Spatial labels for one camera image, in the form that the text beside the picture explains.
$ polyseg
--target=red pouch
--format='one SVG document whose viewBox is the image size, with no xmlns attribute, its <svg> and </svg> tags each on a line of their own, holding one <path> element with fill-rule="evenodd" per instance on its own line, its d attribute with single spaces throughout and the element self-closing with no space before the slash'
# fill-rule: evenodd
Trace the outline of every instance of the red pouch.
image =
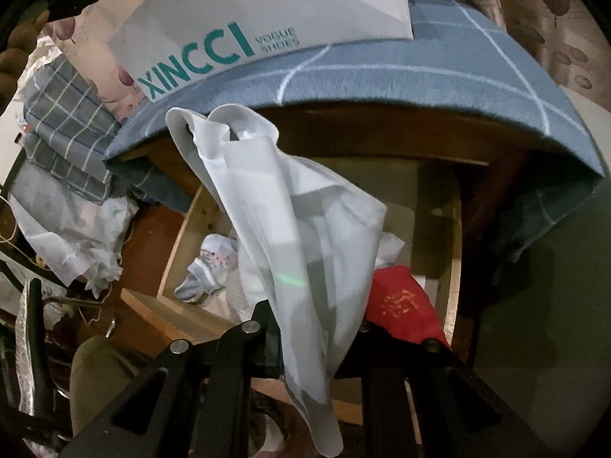
<svg viewBox="0 0 611 458">
<path fill-rule="evenodd" d="M 412 277 L 409 267 L 403 265 L 373 273 L 365 319 L 396 339 L 420 344 L 435 338 L 450 347 L 426 292 Z"/>
</svg>

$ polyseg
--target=khaki pants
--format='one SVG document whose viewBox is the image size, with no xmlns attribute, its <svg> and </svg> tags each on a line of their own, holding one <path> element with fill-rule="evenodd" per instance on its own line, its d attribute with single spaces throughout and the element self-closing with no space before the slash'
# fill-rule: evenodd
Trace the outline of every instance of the khaki pants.
<svg viewBox="0 0 611 458">
<path fill-rule="evenodd" d="M 74 435 L 134 379 L 151 359 L 103 336 L 79 346 L 70 374 L 70 415 Z"/>
</svg>

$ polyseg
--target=gold embroidered pattern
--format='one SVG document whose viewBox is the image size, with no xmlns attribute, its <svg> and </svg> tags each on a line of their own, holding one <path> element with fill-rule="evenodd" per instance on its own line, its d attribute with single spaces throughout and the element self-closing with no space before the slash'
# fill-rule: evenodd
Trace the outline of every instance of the gold embroidered pattern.
<svg viewBox="0 0 611 458">
<path fill-rule="evenodd" d="M 415 302 L 415 294 L 403 289 L 401 292 L 394 292 L 383 299 L 382 315 L 392 315 L 397 319 L 407 312 L 417 309 L 418 304 Z"/>
</svg>

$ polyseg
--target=teal lettering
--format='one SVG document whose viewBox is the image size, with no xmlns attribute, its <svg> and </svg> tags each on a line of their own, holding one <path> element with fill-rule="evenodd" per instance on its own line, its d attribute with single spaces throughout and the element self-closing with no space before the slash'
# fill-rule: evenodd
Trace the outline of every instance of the teal lettering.
<svg viewBox="0 0 611 458">
<path fill-rule="evenodd" d="M 146 86 L 149 89 L 149 93 L 150 93 L 150 97 L 152 100 L 155 99 L 155 92 L 161 93 L 161 94 L 166 94 L 166 91 L 162 90 L 160 87 L 155 86 L 151 81 L 151 72 L 147 71 L 147 81 L 145 81 L 143 78 L 139 77 L 138 79 L 136 79 L 140 84 Z"/>
<path fill-rule="evenodd" d="M 227 27 L 231 31 L 231 34 L 233 35 L 235 40 L 238 42 L 239 47 L 242 48 L 244 54 L 246 56 L 253 56 L 255 52 L 252 50 L 250 43 L 248 43 L 246 36 L 244 36 L 244 33 L 239 28 L 238 24 L 236 24 L 235 22 L 231 22 L 231 24 L 229 24 L 229 26 Z"/>
<path fill-rule="evenodd" d="M 233 53 L 229 56 L 220 56 L 212 49 L 212 42 L 215 41 L 215 39 L 222 38 L 224 35 L 225 32 L 222 29 L 215 29 L 209 32 L 206 39 L 204 39 L 204 50 L 206 50 L 208 56 L 216 63 L 229 65 L 239 60 L 239 55 L 237 53 Z"/>
<path fill-rule="evenodd" d="M 194 50 L 197 50 L 197 43 L 189 43 L 189 44 L 184 46 L 184 48 L 183 48 L 183 63 L 184 63 L 184 66 L 187 67 L 191 72 L 195 72 L 196 74 L 207 74 L 207 73 L 209 73 L 214 68 L 209 63 L 207 63 L 204 67 L 196 67 L 195 65 L 193 65 L 191 63 L 191 60 L 189 59 L 189 55 Z"/>
<path fill-rule="evenodd" d="M 161 73 L 157 70 L 157 67 L 151 67 L 151 70 L 153 71 L 153 73 L 155 74 L 155 76 L 157 76 L 157 78 L 161 81 L 161 84 L 163 84 L 163 87 L 166 88 L 167 91 L 171 90 L 172 88 L 170 87 L 170 85 L 167 83 L 166 78 L 163 77 L 161 75 Z"/>
<path fill-rule="evenodd" d="M 157 66 L 159 67 L 159 70 L 164 73 L 164 75 L 167 77 L 167 80 L 172 84 L 172 86 L 174 86 L 175 88 L 178 87 L 176 79 L 174 79 L 172 76 L 176 76 L 179 79 L 182 79 L 183 81 L 191 80 L 191 78 L 187 74 L 187 71 L 183 69 L 183 66 L 178 62 L 178 60 L 176 60 L 176 57 L 174 55 L 170 55 L 167 58 L 170 62 L 172 62 L 172 65 L 176 67 L 175 69 L 172 69 L 168 64 L 163 62 L 157 62 Z"/>
</svg>

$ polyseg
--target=open drawer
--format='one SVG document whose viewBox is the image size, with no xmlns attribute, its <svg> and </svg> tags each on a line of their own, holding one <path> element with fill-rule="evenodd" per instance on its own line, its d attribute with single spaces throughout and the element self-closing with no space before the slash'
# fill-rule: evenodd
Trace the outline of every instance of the open drawer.
<svg viewBox="0 0 611 458">
<path fill-rule="evenodd" d="M 427 160 L 317 159 L 388 206 L 384 230 L 406 242 L 398 262 L 409 265 L 423 285 L 451 342 L 461 263 L 461 205 L 451 164 Z M 157 298 L 123 290 L 121 298 L 170 339 L 204 342 L 233 323 L 174 297 L 199 255 L 204 237 L 228 234 L 231 224 L 205 188 L 200 188 L 184 218 L 161 280 Z"/>
</svg>

